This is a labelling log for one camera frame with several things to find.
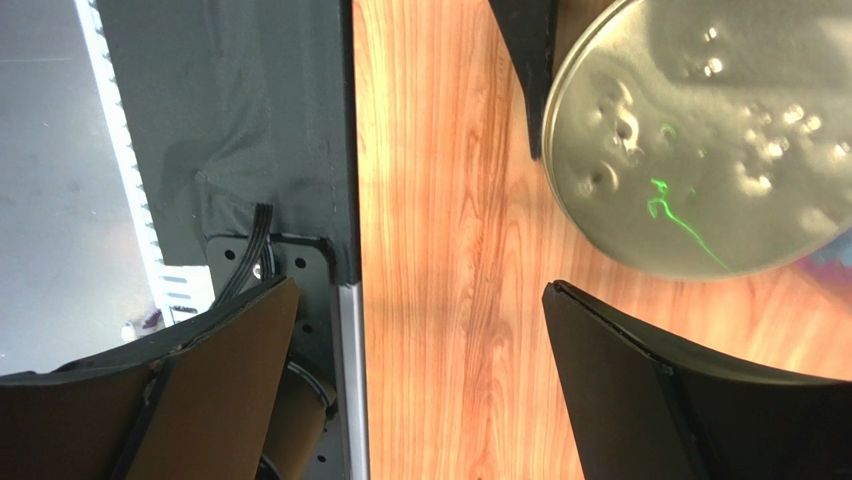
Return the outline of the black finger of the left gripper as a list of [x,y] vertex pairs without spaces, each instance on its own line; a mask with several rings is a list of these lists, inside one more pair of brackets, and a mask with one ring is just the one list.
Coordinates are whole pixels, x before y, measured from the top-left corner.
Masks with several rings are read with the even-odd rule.
[[552,82],[557,0],[490,0],[524,97],[531,157],[543,155],[544,114]]

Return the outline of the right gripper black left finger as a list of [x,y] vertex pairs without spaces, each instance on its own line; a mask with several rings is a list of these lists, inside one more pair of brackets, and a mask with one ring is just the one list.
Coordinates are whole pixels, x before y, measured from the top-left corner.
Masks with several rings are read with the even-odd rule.
[[300,292],[278,278],[48,373],[1,379],[5,479],[251,479]]

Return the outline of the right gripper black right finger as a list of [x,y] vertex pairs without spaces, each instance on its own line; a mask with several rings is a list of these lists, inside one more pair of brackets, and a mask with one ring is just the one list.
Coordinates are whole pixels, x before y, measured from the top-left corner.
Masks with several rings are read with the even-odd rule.
[[588,479],[847,479],[851,385],[739,359],[564,281],[542,297]]

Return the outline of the gold round tin lid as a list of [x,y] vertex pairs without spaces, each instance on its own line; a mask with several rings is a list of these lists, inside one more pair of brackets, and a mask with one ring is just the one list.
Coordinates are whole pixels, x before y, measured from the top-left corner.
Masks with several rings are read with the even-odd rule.
[[542,161],[576,228],[641,272],[814,252],[851,226],[850,3],[613,3],[555,75]]

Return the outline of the clear round plastic jar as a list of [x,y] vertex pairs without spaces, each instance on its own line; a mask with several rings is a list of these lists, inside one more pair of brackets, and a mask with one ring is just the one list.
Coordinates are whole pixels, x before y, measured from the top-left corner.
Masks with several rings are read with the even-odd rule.
[[793,265],[824,291],[850,302],[851,230],[795,261]]

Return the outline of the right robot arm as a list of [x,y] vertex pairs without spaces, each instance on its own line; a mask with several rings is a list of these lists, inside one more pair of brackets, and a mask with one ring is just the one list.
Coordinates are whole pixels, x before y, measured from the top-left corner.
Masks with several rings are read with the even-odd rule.
[[[294,479],[336,392],[287,357],[271,280],[47,374],[1,380],[5,479]],[[589,479],[847,479],[851,385],[747,362],[564,282],[543,307]]]

